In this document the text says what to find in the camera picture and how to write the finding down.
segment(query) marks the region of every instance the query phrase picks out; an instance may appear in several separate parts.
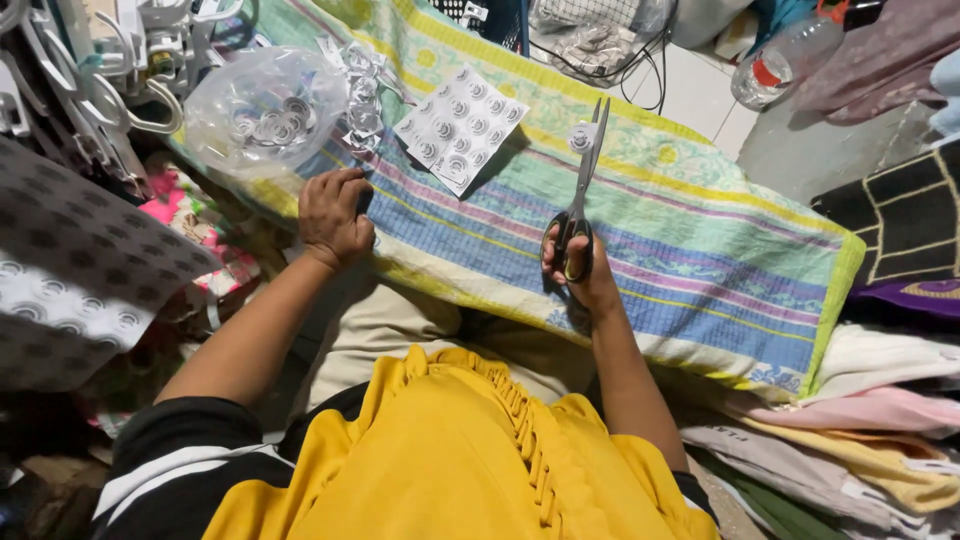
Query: striped blanket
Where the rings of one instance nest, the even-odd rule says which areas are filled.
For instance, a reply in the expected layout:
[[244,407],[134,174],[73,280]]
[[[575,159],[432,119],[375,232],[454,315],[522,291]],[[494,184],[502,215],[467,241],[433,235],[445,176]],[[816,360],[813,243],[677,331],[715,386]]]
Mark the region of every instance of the striped blanket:
[[[415,99],[467,61],[531,107],[464,200],[417,168],[388,129],[364,164],[376,189],[369,213],[378,269],[586,345],[564,292],[545,289],[539,248],[542,229],[576,185],[580,157],[566,148],[565,133],[591,115],[599,90],[467,34],[426,0],[255,4],[255,17],[243,18],[272,42],[314,49],[317,36],[365,42],[387,56]],[[220,28],[220,38],[249,39],[241,26]],[[382,101],[387,126],[409,110],[392,92]],[[189,157],[182,136],[173,139]],[[289,178],[239,184],[209,175],[291,220],[301,177],[355,164],[330,141]],[[750,184],[697,133],[616,99],[586,211],[648,358],[771,402],[814,392],[814,372],[863,257],[856,236]]]

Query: black scissors handle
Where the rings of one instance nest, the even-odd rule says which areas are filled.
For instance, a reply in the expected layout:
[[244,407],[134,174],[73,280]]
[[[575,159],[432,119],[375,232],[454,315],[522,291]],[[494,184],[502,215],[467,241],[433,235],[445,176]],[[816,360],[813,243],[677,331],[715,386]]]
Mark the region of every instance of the black scissors handle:
[[[554,226],[560,226],[557,230],[557,240],[553,247],[552,266],[554,268],[560,268],[562,265],[564,277],[566,277],[567,282],[570,283],[582,282],[590,275],[590,270],[593,269],[593,228],[590,226],[590,222],[583,217],[583,214],[580,215],[581,217],[579,219],[574,216],[571,222],[570,213],[567,210],[558,213],[550,220],[550,225],[547,225],[546,232],[543,233],[543,242],[541,243],[541,245],[546,245],[549,241],[550,231]],[[577,236],[587,237],[587,247],[584,249],[583,255],[579,260],[573,260],[570,258],[570,253],[566,249],[566,243]]]

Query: basket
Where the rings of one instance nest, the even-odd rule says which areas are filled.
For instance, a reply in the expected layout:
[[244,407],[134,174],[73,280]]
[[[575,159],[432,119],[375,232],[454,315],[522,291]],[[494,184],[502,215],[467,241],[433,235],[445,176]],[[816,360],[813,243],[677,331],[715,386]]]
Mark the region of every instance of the basket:
[[[527,0],[470,0],[486,8],[487,20],[472,18],[467,26],[487,41],[499,43],[524,57],[530,57],[530,28],[527,24]],[[455,21],[464,14],[467,0],[430,0],[434,8]]]

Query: plastic bottle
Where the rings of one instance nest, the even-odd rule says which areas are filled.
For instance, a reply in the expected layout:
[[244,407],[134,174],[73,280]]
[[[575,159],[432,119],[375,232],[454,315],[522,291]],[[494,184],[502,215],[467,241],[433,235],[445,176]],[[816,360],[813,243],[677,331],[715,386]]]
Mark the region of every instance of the plastic bottle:
[[823,67],[842,42],[843,26],[828,18],[793,23],[737,66],[730,82],[733,97],[747,109],[763,109]]

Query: yellow blouse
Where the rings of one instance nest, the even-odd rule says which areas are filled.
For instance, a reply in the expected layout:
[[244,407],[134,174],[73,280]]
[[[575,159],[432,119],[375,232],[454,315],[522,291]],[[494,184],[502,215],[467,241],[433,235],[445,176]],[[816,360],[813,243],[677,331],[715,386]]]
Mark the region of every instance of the yellow blouse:
[[360,415],[311,423],[287,488],[234,485],[213,539],[719,539],[647,441],[463,349],[382,357]]

